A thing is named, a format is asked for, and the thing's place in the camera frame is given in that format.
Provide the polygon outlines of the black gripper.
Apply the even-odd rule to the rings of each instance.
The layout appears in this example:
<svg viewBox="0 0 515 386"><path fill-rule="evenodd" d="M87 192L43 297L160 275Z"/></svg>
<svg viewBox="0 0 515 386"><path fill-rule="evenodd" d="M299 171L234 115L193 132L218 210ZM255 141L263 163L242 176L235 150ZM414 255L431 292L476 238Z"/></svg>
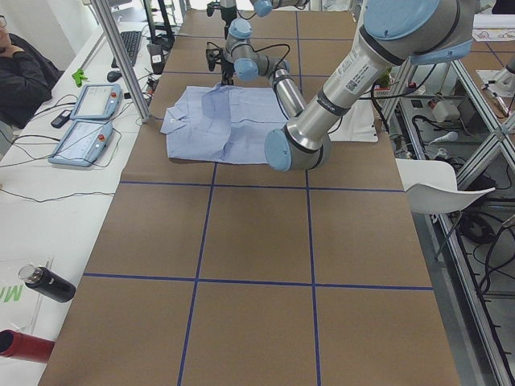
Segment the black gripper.
<svg viewBox="0 0 515 386"><path fill-rule="evenodd" d="M221 84L222 85L234 85L233 75L234 66L233 63L223 60L221 62Z"/></svg>

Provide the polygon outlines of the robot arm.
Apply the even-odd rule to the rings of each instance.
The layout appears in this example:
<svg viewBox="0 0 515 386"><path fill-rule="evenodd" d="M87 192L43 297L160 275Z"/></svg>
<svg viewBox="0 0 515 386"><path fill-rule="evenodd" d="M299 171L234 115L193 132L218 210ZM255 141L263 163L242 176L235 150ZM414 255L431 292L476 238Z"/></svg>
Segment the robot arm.
<svg viewBox="0 0 515 386"><path fill-rule="evenodd" d="M224 56L241 80L264 76L289 117L266 136L264 152L275 170L310 170L330 154L330 129L368 92L387 68L406 60L439 64L465 57L472 47L474 1L367 1L352 50L309 102L283 60L257 53L250 23L226 28Z"/></svg>
<svg viewBox="0 0 515 386"><path fill-rule="evenodd" d="M265 17L272 10L287 6L304 8L309 2L309 0L252 0L250 3L258 17ZM238 18L236 1L212 1L207 4L206 13L208 17L211 17L216 10L220 11L221 18L227 26Z"/></svg>

